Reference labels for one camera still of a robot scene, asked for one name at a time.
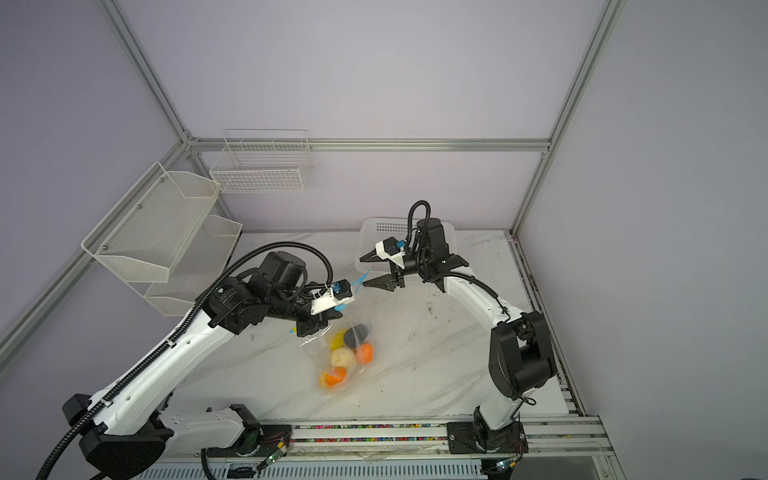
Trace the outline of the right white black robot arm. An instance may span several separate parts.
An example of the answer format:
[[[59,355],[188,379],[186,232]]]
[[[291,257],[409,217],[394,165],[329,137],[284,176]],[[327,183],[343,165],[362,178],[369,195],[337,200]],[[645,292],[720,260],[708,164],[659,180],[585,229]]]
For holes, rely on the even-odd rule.
[[[389,273],[363,283],[390,292],[418,276],[462,305],[489,331],[488,373],[493,389],[475,408],[467,424],[452,423],[448,434],[454,451],[496,453],[526,451],[520,424],[523,406],[535,406],[534,393],[557,374],[551,332],[544,316],[524,312],[479,280],[469,263],[451,251],[437,218],[407,224],[402,240],[388,237],[362,255],[362,263],[384,262]],[[460,431],[467,427],[469,432]]]

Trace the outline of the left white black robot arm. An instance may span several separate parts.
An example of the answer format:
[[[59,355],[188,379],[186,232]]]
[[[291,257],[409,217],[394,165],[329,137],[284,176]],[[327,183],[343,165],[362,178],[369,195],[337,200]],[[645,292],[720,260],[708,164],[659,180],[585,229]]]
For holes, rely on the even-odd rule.
[[[277,435],[243,404],[198,414],[165,413],[176,387],[208,356],[266,318],[294,322],[300,337],[342,318],[353,285],[334,277],[316,248],[295,241],[259,247],[225,269],[195,300],[175,329],[131,369],[91,396],[62,407],[69,431],[40,468],[49,477],[73,440],[100,479],[131,479],[168,455],[212,450],[250,457],[283,453],[292,433]]]

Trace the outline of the orange tangerine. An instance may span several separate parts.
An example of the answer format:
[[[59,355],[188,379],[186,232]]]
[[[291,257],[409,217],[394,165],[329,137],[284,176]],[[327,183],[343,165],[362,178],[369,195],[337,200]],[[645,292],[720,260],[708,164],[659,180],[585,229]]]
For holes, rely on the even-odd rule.
[[[338,388],[346,381],[347,369],[336,366],[322,372],[320,376],[321,384],[328,389]]]
[[[374,346],[369,342],[359,344],[355,349],[355,358],[360,365],[368,365],[374,359]]]

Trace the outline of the orange tangerine top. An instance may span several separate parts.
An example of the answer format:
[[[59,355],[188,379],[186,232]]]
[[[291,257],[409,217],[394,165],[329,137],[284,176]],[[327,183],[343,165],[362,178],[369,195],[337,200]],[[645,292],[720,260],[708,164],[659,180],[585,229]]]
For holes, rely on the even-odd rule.
[[[355,349],[355,358],[360,365],[368,365],[374,359],[374,346],[369,342],[359,344]]]

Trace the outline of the yellow green mango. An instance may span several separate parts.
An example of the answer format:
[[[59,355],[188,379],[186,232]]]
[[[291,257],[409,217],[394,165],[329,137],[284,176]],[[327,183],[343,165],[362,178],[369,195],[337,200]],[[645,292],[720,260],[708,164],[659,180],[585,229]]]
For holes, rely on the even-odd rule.
[[[339,330],[332,336],[331,341],[329,343],[329,349],[331,351],[335,351],[339,348],[346,346],[346,343],[344,340],[345,334],[346,334],[345,330]]]

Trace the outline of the white garlic bulb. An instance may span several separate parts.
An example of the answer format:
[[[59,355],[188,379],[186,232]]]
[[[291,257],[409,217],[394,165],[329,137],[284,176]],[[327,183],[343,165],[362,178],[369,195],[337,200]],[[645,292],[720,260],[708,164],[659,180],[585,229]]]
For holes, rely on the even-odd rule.
[[[331,367],[345,367],[347,371],[354,369],[357,365],[355,351],[353,349],[342,347],[330,353]]]

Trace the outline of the dark avocado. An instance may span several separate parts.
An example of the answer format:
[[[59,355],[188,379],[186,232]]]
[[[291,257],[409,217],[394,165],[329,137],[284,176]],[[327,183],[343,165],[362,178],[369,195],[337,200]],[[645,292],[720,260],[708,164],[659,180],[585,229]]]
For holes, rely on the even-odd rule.
[[[365,324],[356,324],[347,329],[342,336],[344,345],[350,349],[356,349],[365,342],[370,334],[370,329]]]

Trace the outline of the clear zip top bag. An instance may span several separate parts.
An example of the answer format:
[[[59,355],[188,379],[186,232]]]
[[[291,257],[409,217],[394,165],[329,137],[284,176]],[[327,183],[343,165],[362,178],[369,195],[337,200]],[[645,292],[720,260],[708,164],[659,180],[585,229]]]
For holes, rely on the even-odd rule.
[[[301,338],[300,349],[316,367],[318,386],[327,392],[347,387],[374,360],[374,322],[356,305],[368,276],[338,280],[309,294],[317,325]]]

